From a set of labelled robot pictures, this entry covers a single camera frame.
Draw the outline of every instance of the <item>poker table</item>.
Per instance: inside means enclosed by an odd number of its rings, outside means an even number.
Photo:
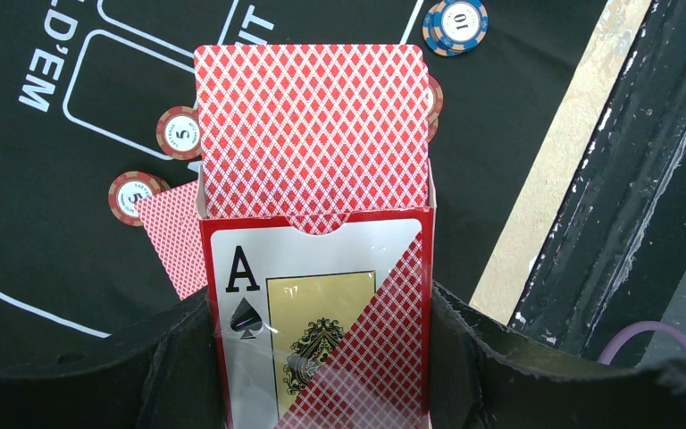
[[[195,105],[201,45],[421,46],[445,95],[430,143],[434,277],[468,300],[606,2],[488,0],[488,36],[443,58],[423,43],[421,0],[0,1],[0,368],[179,302],[145,231],[115,219],[106,194],[130,170],[196,179],[155,126]]]

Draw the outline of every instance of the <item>spade symbol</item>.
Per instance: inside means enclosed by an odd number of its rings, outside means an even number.
[[[248,304],[245,298],[240,300],[238,308],[235,309],[235,313],[230,318],[230,328],[235,332],[243,331],[243,336],[240,339],[256,338],[251,331],[260,331],[262,324],[262,317],[256,313],[255,308],[251,307],[251,304]]]

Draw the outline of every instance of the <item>white curved line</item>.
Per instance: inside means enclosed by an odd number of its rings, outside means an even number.
[[[102,19],[102,20],[104,20],[104,21],[106,21],[106,22],[109,22],[110,24],[112,24],[112,25],[114,25],[114,26],[117,26],[117,27],[119,27],[119,28],[121,28],[121,29],[125,29],[125,30],[129,31],[129,32],[132,33],[132,34],[135,34],[136,36],[139,36],[139,37],[142,37],[142,38],[147,38],[148,40],[151,40],[152,42],[154,42],[154,43],[156,43],[156,44],[158,44],[158,45],[167,47],[167,48],[169,48],[169,49],[171,49],[171,50],[177,52],[178,54],[182,54],[182,55],[185,55],[185,56],[187,56],[187,57],[189,57],[189,58],[193,58],[193,53],[192,53],[192,52],[188,52],[188,51],[186,51],[185,49],[183,49],[183,48],[181,48],[181,47],[177,47],[177,46],[173,45],[173,44],[170,43],[170,42],[161,40],[160,38],[157,38],[157,37],[155,37],[155,36],[152,36],[152,35],[146,33],[145,31],[141,31],[141,30],[139,30],[139,29],[136,29],[136,28],[134,28],[134,27],[131,27],[130,25],[125,24],[124,22],[117,21],[117,20],[111,18],[111,17],[110,17],[109,15],[107,15],[106,12],[104,11],[104,0],[98,0],[98,4],[96,5],[96,8],[97,8],[98,14],[101,16],[101,19]]]
[[[17,299],[14,299],[8,295],[3,294],[2,292],[0,292],[0,299],[6,303],[12,304],[15,307],[18,307],[18,308],[21,308],[25,311],[28,311],[34,315],[39,315],[39,316],[41,316],[45,319],[48,319],[52,322],[56,322],[58,324],[63,324],[64,326],[67,326],[68,328],[72,328],[76,331],[80,331],[80,332],[86,333],[88,335],[93,335],[93,336],[99,337],[99,338],[106,338],[110,335],[106,332],[101,332],[101,331],[97,331],[95,329],[90,329],[87,326],[83,326],[81,324],[76,324],[76,323],[71,322],[67,319],[62,319],[58,315],[52,315],[51,313],[48,313],[47,311],[43,311],[40,308],[35,308],[31,305],[25,304],[24,302],[18,301]]]
[[[106,31],[105,29],[94,29],[93,31],[89,32],[88,35],[85,37],[85,42],[83,43],[83,46],[80,49],[80,53],[78,55],[78,60],[77,60],[77,63],[75,64],[75,70],[72,72],[72,77],[70,78],[70,84],[67,86],[66,94],[64,94],[64,102],[62,103],[62,109],[64,111],[64,116],[68,120],[70,120],[71,122],[75,122],[78,125],[83,126],[89,130],[95,131],[95,132],[101,134],[102,136],[108,137],[109,139],[115,139],[122,144],[128,145],[130,147],[134,147],[135,149],[140,150],[141,152],[147,153],[151,156],[155,156],[155,157],[162,159],[164,161],[171,161],[172,158],[166,154],[156,152],[156,151],[151,150],[148,147],[145,147],[139,143],[136,143],[132,140],[125,139],[122,136],[114,134],[113,132],[110,132],[109,130],[105,130],[103,128],[97,127],[96,125],[94,125],[92,123],[85,122],[79,118],[76,118],[75,116],[72,115],[72,113],[70,113],[70,97],[72,96],[72,91],[75,88],[75,82],[77,81],[77,78],[78,78],[80,66],[83,64],[83,59],[85,58],[85,53],[88,50],[88,45],[90,44],[90,40],[96,36],[103,36],[106,38],[110,38],[111,40],[114,40],[114,41],[121,43],[125,46],[136,49],[136,50],[138,50],[144,54],[151,55],[158,60],[164,61],[165,63],[168,63],[168,64],[173,65],[179,69],[182,69],[185,72],[193,73],[192,67],[188,67],[185,64],[178,63],[177,61],[172,60],[169,57],[166,57],[164,55],[160,55],[160,54],[152,51],[151,49],[148,49],[144,46],[133,43],[133,42],[127,40],[126,38],[121,38],[121,37],[119,37],[113,33],[110,33],[109,31]]]

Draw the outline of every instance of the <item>red poker chip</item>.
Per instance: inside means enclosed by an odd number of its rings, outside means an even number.
[[[154,176],[154,178],[156,178],[156,180],[159,182],[159,184],[162,185],[163,192],[166,192],[166,191],[172,189],[172,186],[170,186],[169,183],[164,181],[164,179],[162,179],[160,177],[156,177],[156,176]]]
[[[430,143],[432,138],[435,137],[435,133],[438,132],[438,119],[430,122],[430,126],[427,128],[427,142]]]
[[[164,112],[156,124],[156,142],[173,159],[188,161],[201,155],[196,110],[181,105]]]
[[[143,226],[135,203],[164,192],[164,181],[144,172],[126,172],[109,187],[109,208],[114,217],[130,226]]]
[[[427,119],[432,123],[438,120],[438,115],[443,110],[443,89],[435,78],[429,74],[427,75],[427,78],[430,87],[430,93],[428,94],[427,99],[427,108],[429,109]]]

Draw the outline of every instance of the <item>beige strip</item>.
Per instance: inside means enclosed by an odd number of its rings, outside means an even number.
[[[609,0],[470,305],[510,321],[650,0]]]

